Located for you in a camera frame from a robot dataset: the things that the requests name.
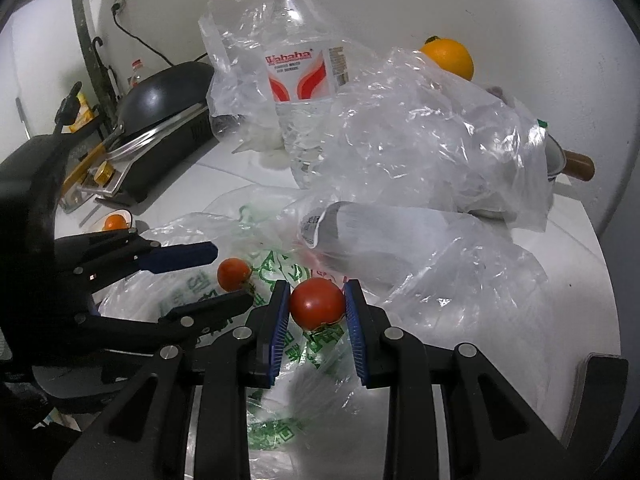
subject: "tabletop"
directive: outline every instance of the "tabletop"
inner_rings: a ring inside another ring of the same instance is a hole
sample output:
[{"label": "tabletop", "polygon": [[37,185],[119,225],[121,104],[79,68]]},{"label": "tabletop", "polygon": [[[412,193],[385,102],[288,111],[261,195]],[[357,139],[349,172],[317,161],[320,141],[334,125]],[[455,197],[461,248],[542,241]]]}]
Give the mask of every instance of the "tabletop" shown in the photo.
[{"label": "tabletop", "polygon": [[[223,193],[248,186],[297,187],[284,152],[231,153],[232,141],[204,146],[177,166],[145,203],[128,208],[142,231],[207,208]],[[89,200],[56,215],[56,237],[78,234],[111,208]],[[556,326],[548,394],[539,416],[560,437],[574,391],[578,365],[591,353],[620,354],[618,314],[607,266],[591,222],[569,180],[554,184],[546,231],[512,229],[513,241],[529,250],[548,275]]]}]

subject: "cherry tomato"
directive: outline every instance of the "cherry tomato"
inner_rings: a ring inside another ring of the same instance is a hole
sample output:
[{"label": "cherry tomato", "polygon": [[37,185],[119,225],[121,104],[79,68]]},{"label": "cherry tomato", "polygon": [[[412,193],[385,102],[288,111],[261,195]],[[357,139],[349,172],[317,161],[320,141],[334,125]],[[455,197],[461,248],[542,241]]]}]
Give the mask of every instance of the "cherry tomato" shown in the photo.
[{"label": "cherry tomato", "polygon": [[107,219],[104,221],[103,231],[113,231],[116,229],[126,229],[129,225],[125,220],[124,216],[119,214],[109,215]]},{"label": "cherry tomato", "polygon": [[240,258],[227,258],[218,267],[218,283],[223,290],[240,290],[251,275],[249,267]]},{"label": "cherry tomato", "polygon": [[324,278],[309,278],[300,283],[289,301],[293,321],[309,331],[340,321],[344,310],[342,291],[334,282]]}]

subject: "wall outlet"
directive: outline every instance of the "wall outlet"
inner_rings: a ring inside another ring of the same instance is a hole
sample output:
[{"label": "wall outlet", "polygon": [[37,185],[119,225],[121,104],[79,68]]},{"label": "wall outlet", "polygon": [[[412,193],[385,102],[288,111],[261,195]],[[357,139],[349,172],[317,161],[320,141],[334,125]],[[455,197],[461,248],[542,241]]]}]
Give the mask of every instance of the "wall outlet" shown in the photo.
[{"label": "wall outlet", "polygon": [[120,4],[120,8],[116,10],[116,14],[120,14],[127,5],[127,0],[114,0],[113,5]]}]

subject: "silver screw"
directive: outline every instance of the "silver screw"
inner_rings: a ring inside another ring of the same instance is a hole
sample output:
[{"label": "silver screw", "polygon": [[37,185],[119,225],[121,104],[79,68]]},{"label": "silver screw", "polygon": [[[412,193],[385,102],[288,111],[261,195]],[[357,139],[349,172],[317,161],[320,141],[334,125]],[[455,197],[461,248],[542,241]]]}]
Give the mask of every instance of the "silver screw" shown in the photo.
[{"label": "silver screw", "polygon": [[239,326],[233,331],[233,335],[236,339],[247,339],[248,337],[251,337],[252,333],[251,329],[247,326]]},{"label": "silver screw", "polygon": [[174,345],[167,345],[160,351],[160,357],[162,359],[173,359],[178,355],[178,347]]},{"label": "silver screw", "polygon": [[462,343],[462,345],[458,347],[458,353],[463,357],[475,357],[478,350],[471,343]]},{"label": "silver screw", "polygon": [[402,336],[404,336],[404,332],[397,326],[390,326],[385,330],[385,337],[387,339],[402,339]]}]

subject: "black cable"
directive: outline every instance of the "black cable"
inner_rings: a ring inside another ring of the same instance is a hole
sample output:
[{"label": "black cable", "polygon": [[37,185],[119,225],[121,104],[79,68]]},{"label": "black cable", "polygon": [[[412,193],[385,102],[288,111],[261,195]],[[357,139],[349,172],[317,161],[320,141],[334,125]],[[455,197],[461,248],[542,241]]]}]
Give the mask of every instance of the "black cable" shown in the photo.
[{"label": "black cable", "polygon": [[119,4],[114,4],[114,6],[111,7],[111,15],[113,16],[113,23],[116,24],[116,27],[118,27],[127,36],[132,37],[134,40],[138,40],[140,43],[142,43],[144,46],[146,46],[151,52],[153,52],[155,54],[158,54],[158,56],[160,56],[162,59],[164,59],[169,66],[175,66],[171,61],[169,61],[167,59],[167,57],[162,52],[160,52],[159,50],[154,49],[151,45],[149,45],[148,43],[145,43],[139,37],[131,34],[127,29],[125,29],[122,25],[120,25],[118,23],[118,20],[116,20],[116,12],[118,11],[119,8],[120,8]]}]

